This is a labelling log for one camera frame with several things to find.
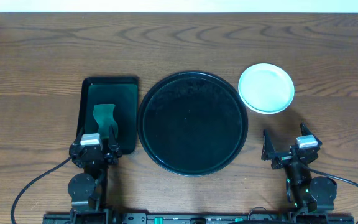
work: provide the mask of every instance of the white plate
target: white plate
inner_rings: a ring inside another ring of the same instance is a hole
[[[261,63],[242,73],[239,94],[251,110],[274,114],[291,104],[295,88],[287,72],[275,65]]]

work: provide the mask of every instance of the white background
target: white background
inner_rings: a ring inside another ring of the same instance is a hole
[[[358,0],[0,0],[0,12],[358,12]]]

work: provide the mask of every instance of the green sponge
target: green sponge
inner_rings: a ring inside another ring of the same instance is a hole
[[[93,108],[93,118],[99,125],[98,133],[100,134],[100,139],[109,138],[109,127],[112,125],[114,135],[117,139],[118,136],[118,125],[113,117],[113,111],[116,105],[114,104],[102,104],[95,105]]]

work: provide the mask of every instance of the wooden table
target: wooden table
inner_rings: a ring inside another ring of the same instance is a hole
[[[182,177],[155,164],[140,142],[109,170],[108,202],[119,210],[246,213],[289,207],[283,170],[261,161],[262,130],[287,150],[304,121],[323,142],[312,168],[358,182],[358,14],[0,14],[0,223],[34,177],[68,157],[81,82],[137,75],[140,101],[160,79],[211,72],[237,86],[255,63],[293,79],[291,106],[275,115],[248,110],[246,144],[223,170]],[[18,223],[71,209],[69,162],[33,185]],[[358,219],[358,189],[338,182],[335,212]]]

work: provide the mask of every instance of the round tray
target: round tray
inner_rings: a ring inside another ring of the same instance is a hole
[[[207,175],[241,151],[248,118],[237,91],[208,73],[164,78],[146,94],[137,128],[147,154],[180,175]]]

